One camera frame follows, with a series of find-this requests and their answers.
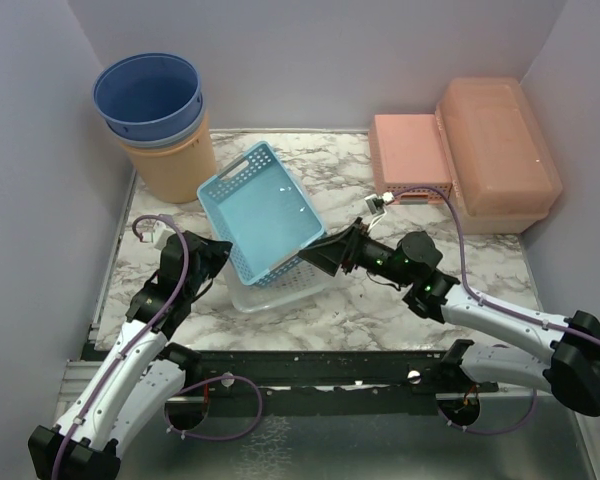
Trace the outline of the white perforated plastic basket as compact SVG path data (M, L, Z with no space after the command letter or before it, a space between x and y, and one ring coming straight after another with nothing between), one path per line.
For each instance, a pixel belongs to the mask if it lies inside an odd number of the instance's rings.
M243 313L287 306L320 293L334 278L301 262L265 286L244 285L231 264L222 270L233 306Z

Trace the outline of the light blue perforated basket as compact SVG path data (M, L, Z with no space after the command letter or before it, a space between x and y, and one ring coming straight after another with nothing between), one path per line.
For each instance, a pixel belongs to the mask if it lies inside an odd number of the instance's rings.
M197 197L215 237L233 244L230 261L247 286L288 272L297 252L326 233L304 186L266 141L204 182Z

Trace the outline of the pink perforated plastic basket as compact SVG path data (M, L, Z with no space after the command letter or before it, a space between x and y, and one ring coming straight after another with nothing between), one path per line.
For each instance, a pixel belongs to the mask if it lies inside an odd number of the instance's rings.
M376 115L368 143L378 194L429 204L440 204L450 194L451 176L434 115Z

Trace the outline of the large orange lidded container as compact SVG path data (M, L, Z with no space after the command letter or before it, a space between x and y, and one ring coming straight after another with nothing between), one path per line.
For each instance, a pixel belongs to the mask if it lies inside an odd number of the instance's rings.
M548 216L563 186L516 79L456 78L435 117L465 234L520 234Z

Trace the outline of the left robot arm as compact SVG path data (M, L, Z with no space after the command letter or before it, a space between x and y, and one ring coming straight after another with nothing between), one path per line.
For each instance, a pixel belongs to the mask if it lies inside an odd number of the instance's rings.
M133 438L166 400L200 385L195 356L167 343L227 263L228 241L170 235L132 297L114 346L78 399L28 449L39 479L114 479Z

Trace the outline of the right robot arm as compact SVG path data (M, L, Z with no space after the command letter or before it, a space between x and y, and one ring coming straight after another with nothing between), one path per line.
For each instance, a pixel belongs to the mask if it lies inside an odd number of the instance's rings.
M470 343L439 367L441 383L461 391L472 382L503 382L548 392L580 414L600 416L600 321L577 311L570 317L518 307L468 287L438 268L441 252L424 231L409 232L391 248L356 220L319 239L299 257L334 276L356 268L406 289L404 303L417 316L467 327L506 343Z

